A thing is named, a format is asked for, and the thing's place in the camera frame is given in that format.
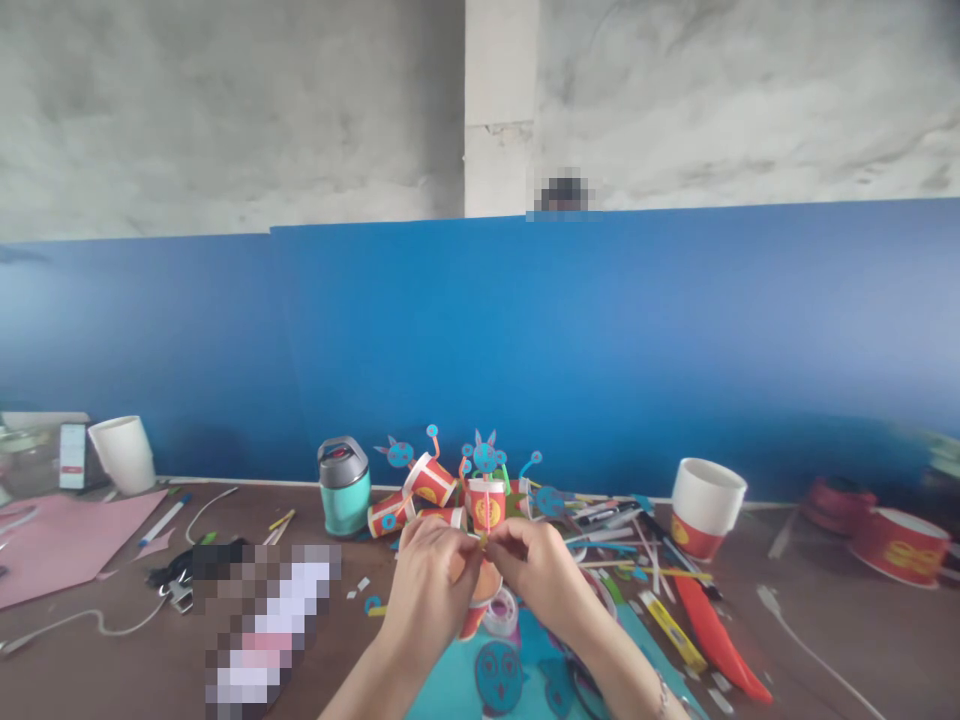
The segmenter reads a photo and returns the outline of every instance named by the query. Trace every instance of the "red paper cup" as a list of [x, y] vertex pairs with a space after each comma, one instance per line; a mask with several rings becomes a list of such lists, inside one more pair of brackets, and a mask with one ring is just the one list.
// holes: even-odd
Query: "red paper cup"
[[723, 539], [727, 536], [709, 535], [700, 532], [692, 525], [683, 521], [683, 519], [673, 514], [673, 521], [670, 523], [670, 535], [677, 545], [687, 555], [700, 562], [710, 562], [720, 549]]
[[[455, 566], [451, 566], [450, 568], [450, 575], [454, 581], [456, 581], [456, 578], [459, 578], [460, 573], [463, 572], [462, 562], [461, 559], [459, 570], [457, 570]], [[484, 560], [480, 566], [480, 579], [477, 581], [476, 590], [473, 591], [473, 599], [470, 601], [467, 617], [464, 618], [463, 627], [460, 628], [460, 634], [457, 635], [458, 640], [466, 642], [473, 639], [473, 636], [476, 635], [480, 629], [483, 616], [487, 614], [487, 608], [490, 607], [490, 603], [493, 602], [497, 593], [500, 592], [501, 587], [503, 587], [503, 577], [501, 577], [493, 563]]]
[[412, 492], [440, 507], [446, 506], [456, 487], [457, 481], [430, 453], [420, 456], [403, 483], [405, 493]]
[[470, 517], [473, 518], [473, 530], [490, 532], [507, 519], [507, 494], [502, 480], [470, 480]]
[[403, 530], [403, 526], [417, 516], [416, 500], [411, 498], [402, 510], [397, 508], [406, 500], [401, 490], [390, 495], [385, 500], [367, 508], [367, 527], [373, 537], [383, 537], [392, 532]]
[[879, 508], [860, 523], [850, 551], [887, 577], [933, 589], [950, 547], [950, 534], [913, 515]]
[[443, 521], [447, 523], [452, 528], [457, 530], [467, 529], [467, 511], [462, 507], [454, 508], [426, 508], [425, 510], [420, 511], [420, 517], [429, 517], [430, 515], [438, 515], [443, 518]]

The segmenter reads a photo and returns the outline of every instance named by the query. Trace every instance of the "concrete wall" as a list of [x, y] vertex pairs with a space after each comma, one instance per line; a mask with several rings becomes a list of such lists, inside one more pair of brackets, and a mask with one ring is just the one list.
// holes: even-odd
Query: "concrete wall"
[[544, 171], [606, 209], [960, 194], [956, 0], [542, 0]]
[[0, 3], [0, 241], [463, 208], [463, 3]]

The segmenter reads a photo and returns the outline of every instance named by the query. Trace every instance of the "pink cardboard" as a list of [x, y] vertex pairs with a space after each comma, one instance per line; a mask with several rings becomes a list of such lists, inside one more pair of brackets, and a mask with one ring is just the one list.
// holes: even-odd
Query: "pink cardboard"
[[[24, 500], [36, 506], [29, 522], [0, 535], [10, 572], [0, 581], [0, 610], [90, 582], [156, 510], [166, 492], [103, 504], [66, 495]], [[0, 518], [0, 530], [15, 521]]]

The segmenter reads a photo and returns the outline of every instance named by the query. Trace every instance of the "yellow marker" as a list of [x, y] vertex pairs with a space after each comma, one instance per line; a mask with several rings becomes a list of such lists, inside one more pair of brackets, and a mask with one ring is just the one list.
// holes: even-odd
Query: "yellow marker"
[[293, 518], [293, 516], [296, 515], [296, 514], [297, 514], [297, 511], [296, 511], [296, 510], [291, 510], [290, 512], [288, 512], [288, 513], [287, 513], [286, 515], [284, 515], [282, 518], [280, 518], [279, 520], [277, 520], [273, 525], [271, 525], [271, 526], [270, 526], [269, 528], [267, 528], [267, 529], [268, 529], [270, 532], [273, 532], [273, 531], [276, 530], [278, 527], [280, 527], [281, 525], [283, 525], [287, 520], [290, 520], [291, 518]]
[[643, 600], [643, 604], [647, 606], [650, 614], [653, 615], [653, 619], [657, 621], [657, 625], [663, 628], [667, 637], [670, 638], [670, 642], [672, 642], [673, 646], [680, 652], [680, 657], [690, 666], [690, 669], [697, 674], [706, 670], [707, 661], [703, 659], [703, 655], [701, 655], [696, 646], [690, 642], [690, 638], [688, 638], [683, 630], [680, 629], [680, 626], [674, 622], [673, 618], [670, 617], [670, 613], [667, 612], [667, 609], [657, 600], [654, 594], [649, 590], [644, 590], [640, 593], [640, 599]]

